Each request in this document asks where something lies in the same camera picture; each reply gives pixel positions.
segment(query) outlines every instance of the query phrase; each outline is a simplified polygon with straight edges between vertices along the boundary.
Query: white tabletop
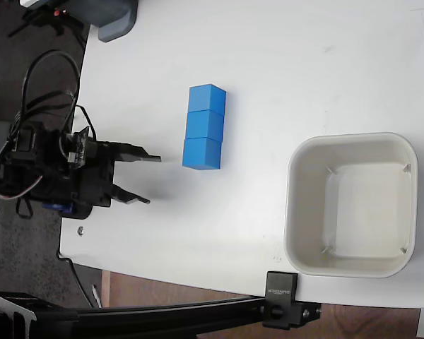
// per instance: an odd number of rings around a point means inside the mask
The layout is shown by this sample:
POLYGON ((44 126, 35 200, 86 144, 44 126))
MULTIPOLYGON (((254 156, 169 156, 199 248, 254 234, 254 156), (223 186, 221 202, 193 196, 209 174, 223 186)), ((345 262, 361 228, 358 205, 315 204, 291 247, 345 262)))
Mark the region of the white tabletop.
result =
POLYGON ((268 270, 295 272, 283 248, 294 149, 393 131, 419 161, 413 258, 385 279, 301 275, 297 298, 424 307, 424 1, 140 0, 128 35, 105 44, 92 28, 79 103, 99 140, 163 162, 116 166, 114 182, 149 206, 63 220, 61 252, 74 262, 264 295, 268 270), (189 87, 204 83, 228 93, 220 170, 182 166, 189 87))

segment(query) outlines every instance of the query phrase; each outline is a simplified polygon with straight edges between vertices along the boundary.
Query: blue block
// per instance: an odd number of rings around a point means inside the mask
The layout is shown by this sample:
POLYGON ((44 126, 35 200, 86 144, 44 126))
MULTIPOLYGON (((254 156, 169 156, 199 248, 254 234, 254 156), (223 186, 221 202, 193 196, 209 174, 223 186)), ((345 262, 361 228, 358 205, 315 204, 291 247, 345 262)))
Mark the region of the blue block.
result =
POLYGON ((226 92, 214 85, 190 88, 189 112, 211 110, 225 115, 226 92))
POLYGON ((189 112, 185 138, 210 138, 221 143, 224 123, 225 117, 213 111, 189 112))
POLYGON ((196 170, 220 168, 221 143, 209 138, 186 139, 182 166, 196 170))

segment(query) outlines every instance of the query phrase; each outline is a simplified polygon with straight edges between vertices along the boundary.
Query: white container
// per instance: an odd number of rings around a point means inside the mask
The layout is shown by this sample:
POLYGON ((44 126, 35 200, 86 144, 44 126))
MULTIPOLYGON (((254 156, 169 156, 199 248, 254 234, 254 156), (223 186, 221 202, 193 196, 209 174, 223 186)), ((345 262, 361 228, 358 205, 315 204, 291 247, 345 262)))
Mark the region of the white container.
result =
POLYGON ((320 136, 289 164, 285 252, 301 273, 385 278, 415 245, 418 161, 395 133, 320 136))

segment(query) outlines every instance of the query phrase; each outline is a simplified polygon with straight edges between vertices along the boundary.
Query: blue component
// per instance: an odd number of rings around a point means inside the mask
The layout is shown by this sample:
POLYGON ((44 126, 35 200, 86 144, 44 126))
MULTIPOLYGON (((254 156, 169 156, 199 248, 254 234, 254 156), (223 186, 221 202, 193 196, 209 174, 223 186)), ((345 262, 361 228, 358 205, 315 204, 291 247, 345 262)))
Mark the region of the blue component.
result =
POLYGON ((211 110, 225 115, 226 92, 214 85, 190 88, 189 112, 211 110))
POLYGON ((210 138, 186 139, 182 166, 196 170, 220 168, 221 143, 210 138))
POLYGON ((58 203, 43 203, 43 208, 47 208, 48 210, 58 210, 62 213, 72 214, 73 213, 73 203, 68 205, 60 205, 58 203))
POLYGON ((189 112, 185 138, 210 138, 221 143, 224 123, 225 117, 213 111, 189 112))

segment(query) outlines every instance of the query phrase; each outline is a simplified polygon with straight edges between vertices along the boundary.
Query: black bracket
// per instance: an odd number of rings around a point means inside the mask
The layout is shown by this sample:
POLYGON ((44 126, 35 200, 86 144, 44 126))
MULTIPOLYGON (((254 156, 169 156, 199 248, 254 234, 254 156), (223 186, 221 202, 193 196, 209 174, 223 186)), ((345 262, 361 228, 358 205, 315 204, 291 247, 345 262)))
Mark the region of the black bracket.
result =
POLYGON ((267 273, 264 327, 288 330, 320 318, 321 304, 295 301, 297 279, 296 273, 267 273))

